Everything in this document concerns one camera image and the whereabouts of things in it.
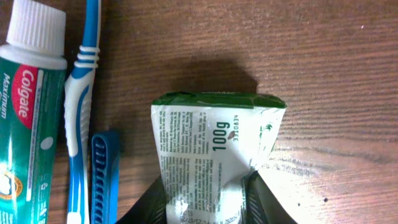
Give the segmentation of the green white soap packet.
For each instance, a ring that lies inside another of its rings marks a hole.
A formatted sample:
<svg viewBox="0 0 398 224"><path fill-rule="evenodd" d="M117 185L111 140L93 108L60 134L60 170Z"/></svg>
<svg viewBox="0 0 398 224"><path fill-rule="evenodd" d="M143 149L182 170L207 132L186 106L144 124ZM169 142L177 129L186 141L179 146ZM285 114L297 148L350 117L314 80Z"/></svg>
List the green white soap packet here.
<svg viewBox="0 0 398 224"><path fill-rule="evenodd" d="M168 223L246 223L251 174L287 105L273 95L174 92L151 105Z"/></svg>

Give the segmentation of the green Colgate toothpaste tube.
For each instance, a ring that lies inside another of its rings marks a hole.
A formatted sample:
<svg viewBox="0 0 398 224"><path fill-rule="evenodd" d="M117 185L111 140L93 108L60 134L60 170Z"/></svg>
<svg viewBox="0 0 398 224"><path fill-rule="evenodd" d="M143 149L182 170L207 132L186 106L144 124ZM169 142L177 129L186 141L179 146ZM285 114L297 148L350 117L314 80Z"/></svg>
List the green Colgate toothpaste tube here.
<svg viewBox="0 0 398 224"><path fill-rule="evenodd" d="M66 14L12 6L1 46L1 222L46 223L67 71Z"/></svg>

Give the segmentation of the blue white toothbrush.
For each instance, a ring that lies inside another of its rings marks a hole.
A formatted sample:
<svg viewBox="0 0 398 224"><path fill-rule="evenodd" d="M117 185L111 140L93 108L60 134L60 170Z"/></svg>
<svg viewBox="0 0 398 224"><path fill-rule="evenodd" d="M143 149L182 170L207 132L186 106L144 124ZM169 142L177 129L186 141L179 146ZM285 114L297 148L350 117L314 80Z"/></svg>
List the blue white toothbrush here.
<svg viewBox="0 0 398 224"><path fill-rule="evenodd" d="M65 82L65 134L70 161L67 224L90 222L87 150L100 32L101 0L87 0L83 40Z"/></svg>

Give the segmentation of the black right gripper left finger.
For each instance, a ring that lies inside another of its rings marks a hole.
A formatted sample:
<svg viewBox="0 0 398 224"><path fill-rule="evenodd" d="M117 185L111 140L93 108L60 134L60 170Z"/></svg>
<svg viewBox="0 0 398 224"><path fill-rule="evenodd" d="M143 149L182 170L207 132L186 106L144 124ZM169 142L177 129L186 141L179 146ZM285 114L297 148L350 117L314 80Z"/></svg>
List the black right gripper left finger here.
<svg viewBox="0 0 398 224"><path fill-rule="evenodd" d="M159 176L116 224L166 224L167 197Z"/></svg>

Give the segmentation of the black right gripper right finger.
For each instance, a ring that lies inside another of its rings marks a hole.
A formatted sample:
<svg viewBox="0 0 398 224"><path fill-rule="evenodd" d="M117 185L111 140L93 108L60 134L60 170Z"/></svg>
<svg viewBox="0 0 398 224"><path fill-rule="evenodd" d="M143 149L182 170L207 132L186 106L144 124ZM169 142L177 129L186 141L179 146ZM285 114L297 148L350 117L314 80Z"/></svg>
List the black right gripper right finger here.
<svg viewBox="0 0 398 224"><path fill-rule="evenodd" d="M246 182L247 224L297 224L286 212L258 171Z"/></svg>

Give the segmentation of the blue disposable razor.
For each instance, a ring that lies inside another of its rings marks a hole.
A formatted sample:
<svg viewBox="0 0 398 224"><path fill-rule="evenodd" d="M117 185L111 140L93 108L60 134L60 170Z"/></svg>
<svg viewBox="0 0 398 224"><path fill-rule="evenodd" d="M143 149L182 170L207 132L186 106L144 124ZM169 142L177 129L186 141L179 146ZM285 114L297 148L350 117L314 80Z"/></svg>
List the blue disposable razor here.
<svg viewBox="0 0 398 224"><path fill-rule="evenodd" d="M98 132L91 139L91 222L117 221L119 190L119 134L115 130Z"/></svg>

